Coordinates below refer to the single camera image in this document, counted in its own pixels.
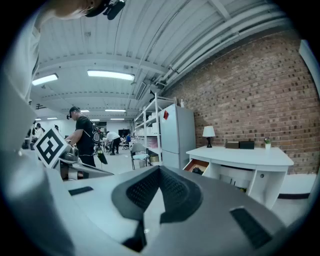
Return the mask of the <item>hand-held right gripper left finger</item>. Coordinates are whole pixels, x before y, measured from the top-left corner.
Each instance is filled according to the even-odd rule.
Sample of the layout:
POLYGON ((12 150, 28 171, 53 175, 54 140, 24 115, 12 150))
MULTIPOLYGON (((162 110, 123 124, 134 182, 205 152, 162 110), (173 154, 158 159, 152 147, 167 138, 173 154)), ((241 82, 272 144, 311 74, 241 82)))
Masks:
POLYGON ((85 229, 93 246, 86 255, 161 256, 160 239, 147 241, 145 214, 159 199, 159 168, 68 181, 72 199, 97 232, 85 229))

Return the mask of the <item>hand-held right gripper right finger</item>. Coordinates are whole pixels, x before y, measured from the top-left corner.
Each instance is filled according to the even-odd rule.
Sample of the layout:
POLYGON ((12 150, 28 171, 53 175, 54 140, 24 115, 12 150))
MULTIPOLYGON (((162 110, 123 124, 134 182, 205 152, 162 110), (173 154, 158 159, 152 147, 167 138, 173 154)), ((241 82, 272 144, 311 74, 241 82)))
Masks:
POLYGON ((161 211, 143 256, 265 254, 285 229, 272 211, 222 181, 163 166, 151 180, 150 205, 161 211))

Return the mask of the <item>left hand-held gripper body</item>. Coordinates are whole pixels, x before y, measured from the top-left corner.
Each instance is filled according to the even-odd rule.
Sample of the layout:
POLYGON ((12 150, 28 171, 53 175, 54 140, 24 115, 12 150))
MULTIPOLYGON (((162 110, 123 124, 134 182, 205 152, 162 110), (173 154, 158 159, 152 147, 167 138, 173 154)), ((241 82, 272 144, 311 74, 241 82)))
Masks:
POLYGON ((34 144, 35 152, 46 168, 61 171, 61 163, 71 166, 79 161, 78 149, 65 141, 55 129, 48 129, 34 144))

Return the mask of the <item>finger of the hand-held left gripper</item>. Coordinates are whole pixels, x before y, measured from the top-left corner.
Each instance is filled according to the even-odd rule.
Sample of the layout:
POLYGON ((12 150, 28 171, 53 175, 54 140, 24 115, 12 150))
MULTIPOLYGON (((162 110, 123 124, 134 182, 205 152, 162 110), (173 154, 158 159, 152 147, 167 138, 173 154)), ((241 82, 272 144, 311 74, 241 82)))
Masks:
POLYGON ((93 174, 94 176, 112 176, 114 175, 112 172, 97 168, 97 167, 93 167, 91 165, 88 164, 84 164, 84 163, 73 163, 72 164, 72 168, 80 171, 80 172, 85 172, 90 174, 93 174))

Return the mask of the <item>white drawer with brown bottom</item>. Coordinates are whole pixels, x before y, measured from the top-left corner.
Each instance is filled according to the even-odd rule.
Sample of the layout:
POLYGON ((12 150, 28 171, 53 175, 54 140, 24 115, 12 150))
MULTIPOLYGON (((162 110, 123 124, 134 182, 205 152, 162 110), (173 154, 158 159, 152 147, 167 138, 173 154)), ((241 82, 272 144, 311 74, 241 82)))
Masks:
POLYGON ((189 163, 183 168, 183 170, 193 173, 192 170, 195 167, 200 168, 203 171, 202 176, 204 175, 204 173, 206 172, 206 170, 208 169, 210 163, 207 161, 202 161, 202 160, 198 160, 198 159, 191 159, 189 161, 189 163))

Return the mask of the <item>white desk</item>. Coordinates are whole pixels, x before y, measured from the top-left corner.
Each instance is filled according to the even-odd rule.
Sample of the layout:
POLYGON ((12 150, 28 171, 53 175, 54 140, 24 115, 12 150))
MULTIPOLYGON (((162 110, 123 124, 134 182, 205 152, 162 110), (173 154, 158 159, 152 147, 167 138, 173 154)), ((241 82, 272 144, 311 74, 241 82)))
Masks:
POLYGON ((199 147, 187 152, 191 159, 209 162, 204 177, 235 186, 268 209, 272 209, 294 162, 278 147, 270 150, 199 147))

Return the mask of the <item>grey chair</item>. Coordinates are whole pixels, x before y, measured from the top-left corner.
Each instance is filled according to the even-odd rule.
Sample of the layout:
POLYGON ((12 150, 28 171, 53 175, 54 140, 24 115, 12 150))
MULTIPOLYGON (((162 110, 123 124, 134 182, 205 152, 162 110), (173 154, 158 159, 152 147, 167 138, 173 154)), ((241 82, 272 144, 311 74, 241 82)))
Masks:
POLYGON ((139 142, 135 142, 132 144, 132 147, 130 149, 130 156, 131 156, 131 164, 132 164, 132 169, 135 170, 135 161, 144 161, 144 165, 148 165, 148 160, 150 159, 150 156, 148 159, 145 160, 134 160, 132 159, 132 156, 134 155, 139 155, 139 154, 148 154, 149 155, 149 149, 142 145, 139 142))

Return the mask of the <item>long ceiling light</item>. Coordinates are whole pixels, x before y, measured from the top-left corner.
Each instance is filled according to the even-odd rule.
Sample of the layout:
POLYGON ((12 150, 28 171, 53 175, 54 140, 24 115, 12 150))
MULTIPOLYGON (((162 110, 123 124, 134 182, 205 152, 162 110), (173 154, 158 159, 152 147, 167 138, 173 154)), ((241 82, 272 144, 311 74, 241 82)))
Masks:
POLYGON ((52 82, 52 81, 56 81, 58 80, 58 75, 56 73, 51 74, 51 75, 47 75, 38 79, 35 79, 32 81, 32 85, 33 86, 38 86, 38 85, 42 85, 48 82, 52 82))
POLYGON ((133 81, 135 79, 135 76, 132 74, 104 70, 88 70, 87 75, 89 77, 113 78, 126 81, 133 81))

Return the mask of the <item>white shade table lamp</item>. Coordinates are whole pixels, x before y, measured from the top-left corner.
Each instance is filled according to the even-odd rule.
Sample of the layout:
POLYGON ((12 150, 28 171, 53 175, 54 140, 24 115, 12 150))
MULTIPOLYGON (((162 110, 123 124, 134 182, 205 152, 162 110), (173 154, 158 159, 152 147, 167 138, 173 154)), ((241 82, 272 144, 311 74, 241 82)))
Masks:
POLYGON ((207 147, 212 148, 211 139, 216 136, 214 127, 212 125, 205 126, 202 136, 207 139, 207 147))

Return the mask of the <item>white shelf rack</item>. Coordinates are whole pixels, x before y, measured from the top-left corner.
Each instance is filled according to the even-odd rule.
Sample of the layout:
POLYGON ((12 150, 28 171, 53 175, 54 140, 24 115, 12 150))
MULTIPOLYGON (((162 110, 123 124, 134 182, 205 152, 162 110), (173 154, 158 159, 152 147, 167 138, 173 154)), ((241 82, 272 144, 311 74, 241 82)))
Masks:
POLYGON ((167 98, 154 94, 154 99, 143 107, 142 112, 134 119, 133 133, 137 141, 143 144, 150 155, 157 156, 158 160, 149 162, 151 165, 162 165, 162 146, 160 114, 165 108, 177 104, 176 97, 167 98))

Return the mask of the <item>grey metal cabinet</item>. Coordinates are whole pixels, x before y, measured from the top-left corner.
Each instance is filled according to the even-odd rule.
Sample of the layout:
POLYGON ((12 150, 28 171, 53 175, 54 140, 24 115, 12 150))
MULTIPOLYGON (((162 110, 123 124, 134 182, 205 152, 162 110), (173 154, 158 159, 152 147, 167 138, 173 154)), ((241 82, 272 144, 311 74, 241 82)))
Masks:
POLYGON ((160 113, 162 164, 166 167, 183 169, 189 163, 188 151, 196 148, 194 112, 177 106, 168 106, 160 113))

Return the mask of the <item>person's cream shirt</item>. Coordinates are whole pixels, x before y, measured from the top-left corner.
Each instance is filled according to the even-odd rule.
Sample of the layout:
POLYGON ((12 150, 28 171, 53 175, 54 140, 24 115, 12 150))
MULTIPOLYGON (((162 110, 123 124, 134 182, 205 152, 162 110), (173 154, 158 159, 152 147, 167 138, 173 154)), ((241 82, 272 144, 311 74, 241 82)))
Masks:
POLYGON ((29 100, 39 66, 40 13, 26 21, 0 64, 0 151, 20 149, 36 117, 29 100))

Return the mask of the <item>white board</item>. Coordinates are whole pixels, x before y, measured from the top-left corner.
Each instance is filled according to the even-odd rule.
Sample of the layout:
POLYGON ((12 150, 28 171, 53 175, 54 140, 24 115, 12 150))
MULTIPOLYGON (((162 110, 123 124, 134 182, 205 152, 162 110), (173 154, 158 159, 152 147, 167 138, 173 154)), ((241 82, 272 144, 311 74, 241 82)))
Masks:
POLYGON ((316 86, 318 96, 320 98, 320 64, 313 54, 307 40, 303 39, 300 41, 298 52, 310 71, 311 77, 316 86))

